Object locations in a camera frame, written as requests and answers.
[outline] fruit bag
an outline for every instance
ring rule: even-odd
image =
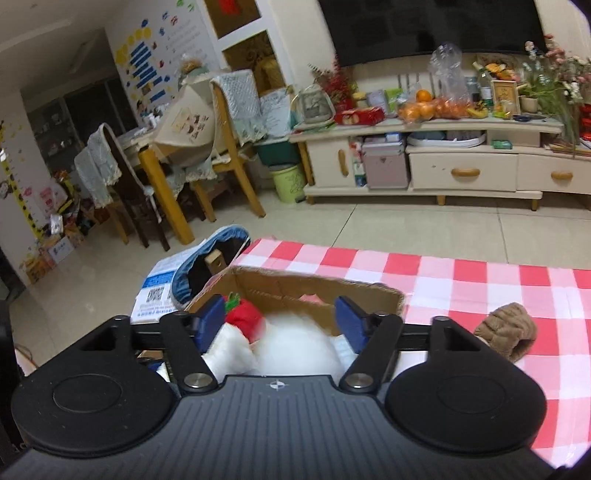
[[[461,118],[467,116],[470,94],[462,73],[462,51],[452,43],[437,47],[429,60],[429,71],[441,84],[441,96],[436,105],[437,116]]]

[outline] red box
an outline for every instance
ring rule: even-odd
[[[376,125],[386,118],[384,111],[374,106],[371,108],[354,108],[335,115],[339,125]]]

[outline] green trash bin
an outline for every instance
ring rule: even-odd
[[[277,195],[283,203],[295,203],[304,197],[306,178],[301,164],[270,167]]]

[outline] chair backrest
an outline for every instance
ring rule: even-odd
[[[129,161],[125,158],[125,154],[121,150],[121,146],[119,145],[119,142],[117,142],[113,131],[107,124],[101,125],[99,130],[102,131],[111,151],[111,155],[113,155],[113,158],[117,162],[117,166],[121,171],[121,177],[117,180],[117,183],[113,185],[113,189],[122,200],[133,203],[143,202],[145,197],[144,189],[141,187],[141,183],[133,172]]]

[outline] toy box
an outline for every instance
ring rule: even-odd
[[[366,312],[400,315],[404,304],[402,292],[383,284],[231,265],[189,303],[187,310],[194,313],[213,295],[233,292],[252,302],[263,315],[304,314],[333,336],[340,335],[334,307],[339,296],[349,297]]]

